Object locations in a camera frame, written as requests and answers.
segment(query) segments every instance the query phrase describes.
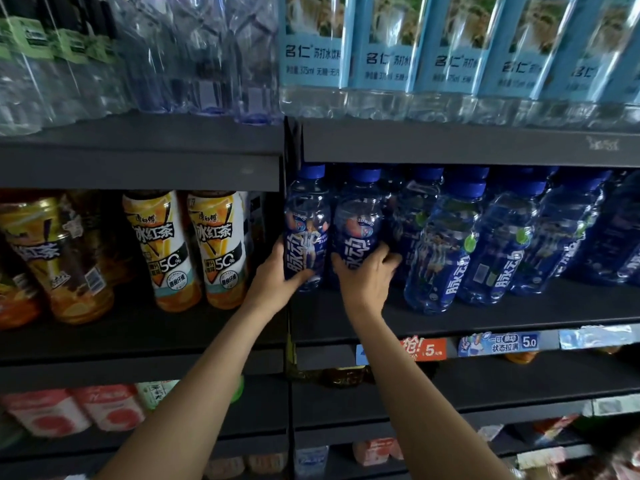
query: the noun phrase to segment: hand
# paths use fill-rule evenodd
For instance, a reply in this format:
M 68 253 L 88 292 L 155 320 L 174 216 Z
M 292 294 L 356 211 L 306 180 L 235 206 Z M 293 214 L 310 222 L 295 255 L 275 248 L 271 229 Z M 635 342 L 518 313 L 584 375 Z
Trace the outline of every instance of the hand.
M 331 254 L 331 261 L 340 279 L 340 292 L 349 318 L 363 310 L 381 316 L 389 283 L 402 256 L 390 253 L 389 246 L 382 242 L 356 270 L 349 269 L 336 253 Z
M 289 302 L 293 293 L 313 275 L 313 269 L 304 269 L 292 279 L 284 279 L 284 245 L 282 238 L 279 238 L 267 260 L 258 266 L 242 308 L 257 310 L 271 320 Z

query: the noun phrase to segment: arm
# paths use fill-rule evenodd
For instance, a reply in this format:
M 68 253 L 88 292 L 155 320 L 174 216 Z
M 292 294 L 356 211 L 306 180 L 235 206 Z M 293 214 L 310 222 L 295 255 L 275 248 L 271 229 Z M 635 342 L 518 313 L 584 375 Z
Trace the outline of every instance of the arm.
M 512 480 L 507 467 L 400 345 L 382 318 L 400 256 L 381 244 L 356 271 L 332 255 L 347 316 L 360 339 L 413 478 Z
M 253 343 L 313 274 L 285 281 L 276 242 L 242 306 L 202 357 L 140 425 L 95 480 L 200 480 Z

